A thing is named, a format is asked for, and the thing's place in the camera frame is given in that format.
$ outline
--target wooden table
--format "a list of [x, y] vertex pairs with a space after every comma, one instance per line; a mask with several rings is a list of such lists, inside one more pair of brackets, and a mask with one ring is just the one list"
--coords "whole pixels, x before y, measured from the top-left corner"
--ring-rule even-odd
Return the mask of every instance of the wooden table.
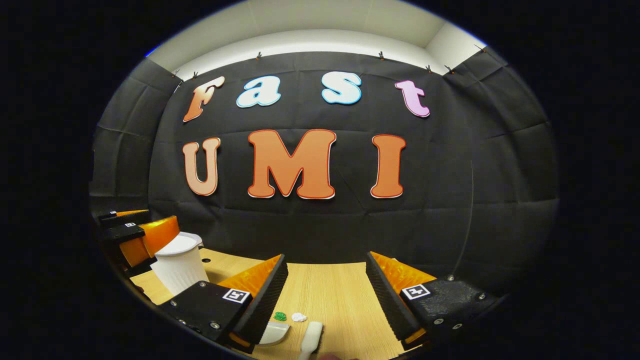
[[[208, 249], [200, 249], [200, 257], [209, 282], [218, 283], [262, 260], [241, 258]], [[391, 359], [404, 352], [396, 340], [380, 308], [376, 294], [365, 274], [365, 263], [310, 265], [288, 263], [289, 277], [274, 309], [287, 315], [290, 325], [284, 340], [270, 347], [255, 347], [256, 359], [292, 359], [300, 354], [307, 324], [324, 324], [319, 355], [334, 354], [343, 360]], [[131, 278], [145, 290], [155, 304], [162, 304], [172, 294], [153, 271]], [[307, 316], [305, 322], [293, 322], [293, 313]]]

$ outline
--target black fabric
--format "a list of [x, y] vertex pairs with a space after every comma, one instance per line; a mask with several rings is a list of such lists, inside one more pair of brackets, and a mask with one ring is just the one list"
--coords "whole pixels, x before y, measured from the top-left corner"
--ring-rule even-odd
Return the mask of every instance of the black fabric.
[[[321, 97], [322, 75], [335, 70], [360, 76], [362, 98], [357, 103], [328, 104]], [[169, 73], [159, 73], [165, 80], [164, 99], [175, 82], [169, 81]], [[236, 106], [244, 85], [266, 75], [280, 78], [280, 100], [271, 106]], [[218, 76], [225, 77], [224, 85], [198, 118], [183, 123], [193, 90]], [[424, 90], [421, 102], [429, 107], [429, 117], [408, 111], [394, 86], [404, 80]], [[123, 84], [122, 91], [128, 86]], [[127, 90], [128, 96], [117, 94], [112, 102], [123, 98], [132, 104], [140, 91]], [[156, 100], [152, 113], [158, 116], [161, 100]], [[97, 140], [115, 144], [119, 151], [97, 161], [94, 183], [97, 174], [111, 174], [111, 180], [94, 186], [92, 195], [100, 196], [101, 204], [106, 197], [120, 207], [140, 208], [148, 179], [148, 208], [154, 217], [177, 215], [181, 230], [199, 234], [208, 249], [228, 254], [268, 259], [284, 253], [293, 263], [347, 263], [364, 261], [372, 250], [438, 277], [456, 274], [500, 294], [540, 251], [557, 205], [556, 160], [546, 115], [515, 71], [489, 48], [444, 76], [389, 59], [320, 52], [264, 56], [200, 74], [181, 84], [166, 103], [148, 177], [148, 139], [154, 126], [138, 124], [145, 122], [141, 115], [120, 123], [113, 116], [115, 124], [108, 123], [117, 106], [132, 108], [110, 104], [114, 110], [105, 112]], [[144, 135], [103, 129], [125, 125]], [[293, 152], [302, 135], [315, 128], [337, 134], [330, 156], [335, 197], [305, 200], [278, 191], [270, 199], [250, 197], [253, 146], [248, 135], [275, 129]], [[371, 138], [379, 134], [397, 135], [407, 143], [399, 179], [404, 193], [395, 199], [375, 199], [369, 193], [378, 165]], [[182, 146], [210, 137], [221, 139], [218, 188], [202, 197], [186, 182]], [[203, 150], [196, 159], [198, 176], [205, 179]]]
[[93, 135], [94, 211], [148, 206], [148, 174], [157, 125], [180, 79], [144, 59], [109, 101]]

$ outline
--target white plastic cup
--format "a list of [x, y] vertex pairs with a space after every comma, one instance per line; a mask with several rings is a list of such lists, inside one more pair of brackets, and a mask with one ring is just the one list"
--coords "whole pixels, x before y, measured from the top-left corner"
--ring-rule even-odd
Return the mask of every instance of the white plastic cup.
[[198, 281], [209, 281], [198, 245], [199, 241], [192, 236], [179, 234], [156, 252], [157, 261], [151, 264], [151, 269], [173, 296]]

